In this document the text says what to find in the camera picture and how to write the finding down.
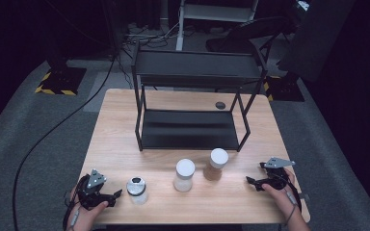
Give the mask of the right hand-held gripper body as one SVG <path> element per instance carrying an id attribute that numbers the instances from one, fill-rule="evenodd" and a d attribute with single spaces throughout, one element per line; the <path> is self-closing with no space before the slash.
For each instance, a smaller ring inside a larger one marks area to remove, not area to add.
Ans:
<path id="1" fill-rule="evenodd" d="M 272 157 L 266 163 L 260 163 L 260 167 L 266 171 L 267 179 L 260 181 L 260 184 L 268 184 L 277 190 L 283 189 L 289 183 L 289 177 L 285 167 L 294 166 L 296 163 L 290 160 L 284 160 Z"/>

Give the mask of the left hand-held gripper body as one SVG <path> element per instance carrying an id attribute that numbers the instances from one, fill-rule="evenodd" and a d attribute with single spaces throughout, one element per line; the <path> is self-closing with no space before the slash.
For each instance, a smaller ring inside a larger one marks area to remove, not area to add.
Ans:
<path id="1" fill-rule="evenodd" d="M 93 169 L 91 174 L 81 178 L 82 183 L 77 187 L 80 204 L 87 210 L 96 207 L 103 201 L 109 201 L 108 194 L 101 194 L 100 190 L 106 182 L 104 175 Z"/>

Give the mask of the small glass jar silver lid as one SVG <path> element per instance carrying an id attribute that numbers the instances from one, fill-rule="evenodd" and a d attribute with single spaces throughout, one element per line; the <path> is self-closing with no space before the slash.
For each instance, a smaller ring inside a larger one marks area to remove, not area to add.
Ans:
<path id="1" fill-rule="evenodd" d="M 126 184 L 127 192 L 131 201 L 136 205 L 143 205 L 147 202 L 148 194 L 146 182 L 141 177 L 132 177 Z"/>

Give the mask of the white-lidded jar of brown powder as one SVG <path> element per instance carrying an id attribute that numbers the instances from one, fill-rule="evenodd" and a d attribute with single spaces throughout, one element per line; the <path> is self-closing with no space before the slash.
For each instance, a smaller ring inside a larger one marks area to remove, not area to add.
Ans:
<path id="1" fill-rule="evenodd" d="M 209 181 L 218 181 L 223 174 L 223 168 L 228 161 L 228 154 L 222 148 L 211 151 L 209 161 L 203 170 L 204 177 Z"/>

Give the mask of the white-lidded jar of white powder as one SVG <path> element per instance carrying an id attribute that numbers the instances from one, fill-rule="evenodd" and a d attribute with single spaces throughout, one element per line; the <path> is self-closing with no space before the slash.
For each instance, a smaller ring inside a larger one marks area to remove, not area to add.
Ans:
<path id="1" fill-rule="evenodd" d="M 192 160 L 179 160 L 175 167 L 176 176 L 173 180 L 174 187 L 179 192 L 188 192 L 193 187 L 192 177 L 195 173 L 196 167 Z"/>

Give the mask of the black two-tier metal rack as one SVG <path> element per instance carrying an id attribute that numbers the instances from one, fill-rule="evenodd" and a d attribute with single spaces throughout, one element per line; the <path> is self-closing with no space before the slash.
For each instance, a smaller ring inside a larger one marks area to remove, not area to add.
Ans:
<path id="1" fill-rule="evenodd" d="M 136 46 L 131 63 L 137 104 L 135 134 L 143 149 L 239 151 L 251 132 L 248 112 L 267 74 L 258 50 L 248 54 L 144 50 Z M 152 109 L 146 87 L 233 89 L 230 108 Z"/>

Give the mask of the person's right hand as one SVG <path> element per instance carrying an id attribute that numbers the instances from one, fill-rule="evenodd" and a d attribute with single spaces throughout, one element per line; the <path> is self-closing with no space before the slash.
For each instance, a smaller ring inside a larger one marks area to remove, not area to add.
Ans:
<path id="1" fill-rule="evenodd" d="M 295 199 L 293 190 L 289 185 L 286 185 L 282 190 L 274 189 L 268 184 L 263 184 L 265 192 L 268 193 L 272 199 L 276 202 L 277 206 L 283 213 L 285 219 L 286 214 L 291 211 L 300 211 L 298 208 L 298 203 L 293 203 L 292 200 Z"/>

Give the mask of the person's left hand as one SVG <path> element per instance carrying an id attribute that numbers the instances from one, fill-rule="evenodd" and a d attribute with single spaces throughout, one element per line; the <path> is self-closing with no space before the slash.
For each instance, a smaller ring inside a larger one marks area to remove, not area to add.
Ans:
<path id="1" fill-rule="evenodd" d="M 107 208 L 108 202 L 101 202 L 87 210 L 78 204 L 79 198 L 74 192 L 70 193 L 70 199 L 74 202 L 74 207 L 67 219 L 66 231 L 92 231 L 94 221 Z"/>

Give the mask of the black yellow-striped stand base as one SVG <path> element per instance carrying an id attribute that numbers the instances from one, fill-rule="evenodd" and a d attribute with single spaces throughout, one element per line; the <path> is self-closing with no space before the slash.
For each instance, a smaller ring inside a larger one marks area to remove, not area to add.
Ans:
<path id="1" fill-rule="evenodd" d="M 270 101 L 304 102 L 304 96 L 296 80 L 279 76 L 266 76 L 263 86 Z"/>
<path id="2" fill-rule="evenodd" d="M 77 95 L 86 71 L 86 68 L 81 67 L 68 67 L 63 71 L 49 69 L 35 93 Z"/>

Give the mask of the large grey panel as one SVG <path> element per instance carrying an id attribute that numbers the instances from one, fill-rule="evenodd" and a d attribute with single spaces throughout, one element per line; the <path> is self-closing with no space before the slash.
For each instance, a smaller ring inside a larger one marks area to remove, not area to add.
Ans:
<path id="1" fill-rule="evenodd" d="M 312 0 L 278 68 L 315 82 L 356 0 Z"/>

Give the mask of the black chair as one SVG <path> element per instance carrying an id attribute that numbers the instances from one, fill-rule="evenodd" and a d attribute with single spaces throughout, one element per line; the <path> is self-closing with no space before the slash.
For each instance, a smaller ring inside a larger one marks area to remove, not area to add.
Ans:
<path id="1" fill-rule="evenodd" d="M 254 44 L 252 39 L 269 37 L 259 48 L 267 53 L 273 45 L 273 40 L 284 30 L 288 19 L 282 16 L 258 18 L 237 25 L 224 38 L 212 38 L 205 43 L 205 47 L 211 52 L 224 53 L 251 53 Z"/>

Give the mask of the white metal stand frame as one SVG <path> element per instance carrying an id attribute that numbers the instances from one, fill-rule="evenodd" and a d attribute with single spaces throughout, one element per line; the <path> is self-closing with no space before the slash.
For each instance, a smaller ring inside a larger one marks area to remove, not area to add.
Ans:
<path id="1" fill-rule="evenodd" d="M 178 35 L 175 49 L 177 51 L 181 51 L 183 48 L 185 19 L 243 23 L 254 19 L 258 1 L 259 0 L 252 0 L 252 4 L 248 8 L 234 8 L 188 4 L 185 0 L 181 0 L 178 17 Z"/>

